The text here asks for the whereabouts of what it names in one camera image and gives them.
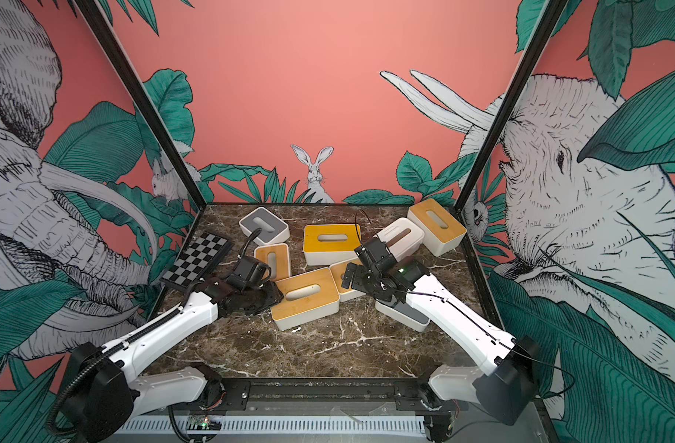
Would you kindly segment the large white box bamboo lid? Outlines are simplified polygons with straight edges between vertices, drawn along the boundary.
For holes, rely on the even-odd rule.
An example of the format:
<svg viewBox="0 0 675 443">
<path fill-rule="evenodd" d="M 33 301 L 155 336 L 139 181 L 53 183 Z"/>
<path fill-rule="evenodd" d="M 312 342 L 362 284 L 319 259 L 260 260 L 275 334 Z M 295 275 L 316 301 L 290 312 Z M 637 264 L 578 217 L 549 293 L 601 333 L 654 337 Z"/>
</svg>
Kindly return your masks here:
<svg viewBox="0 0 675 443">
<path fill-rule="evenodd" d="M 339 310 L 340 293 L 328 268 L 316 269 L 276 282 L 284 299 L 271 308 L 280 330 L 334 315 Z"/>
</svg>

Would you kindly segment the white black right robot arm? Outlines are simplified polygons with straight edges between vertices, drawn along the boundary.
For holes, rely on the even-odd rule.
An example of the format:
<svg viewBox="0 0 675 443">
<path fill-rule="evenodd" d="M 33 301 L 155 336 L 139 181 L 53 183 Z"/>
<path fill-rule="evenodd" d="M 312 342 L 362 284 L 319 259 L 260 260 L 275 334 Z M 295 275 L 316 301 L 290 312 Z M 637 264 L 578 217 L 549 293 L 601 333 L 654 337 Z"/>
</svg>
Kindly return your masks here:
<svg viewBox="0 0 675 443">
<path fill-rule="evenodd" d="M 404 304 L 438 326 L 473 361 L 472 367 L 441 365 L 419 381 L 420 403 L 446 411 L 452 402 L 479 405 L 498 422 L 512 426 L 538 392 L 534 363 L 538 345 L 516 339 L 461 302 L 415 258 L 397 260 L 373 237 L 355 250 L 341 285 L 389 305 Z"/>
</svg>

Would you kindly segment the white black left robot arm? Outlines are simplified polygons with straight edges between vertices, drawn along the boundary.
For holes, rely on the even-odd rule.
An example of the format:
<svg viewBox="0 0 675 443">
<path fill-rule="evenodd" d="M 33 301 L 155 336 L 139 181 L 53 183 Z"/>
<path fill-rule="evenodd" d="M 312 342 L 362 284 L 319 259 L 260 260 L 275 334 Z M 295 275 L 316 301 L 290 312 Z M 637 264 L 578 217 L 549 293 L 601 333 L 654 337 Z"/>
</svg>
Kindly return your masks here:
<svg viewBox="0 0 675 443">
<path fill-rule="evenodd" d="M 145 326 L 95 346 L 76 348 L 49 410 L 47 432 L 89 442 L 110 437 L 130 419 L 159 408 L 199 401 L 206 410 L 226 403 L 221 376 L 205 364 L 156 376 L 144 372 L 197 330 L 241 311 L 255 315 L 283 298 L 267 264 L 242 257 L 232 272 L 189 284 L 182 302 Z"/>
</svg>

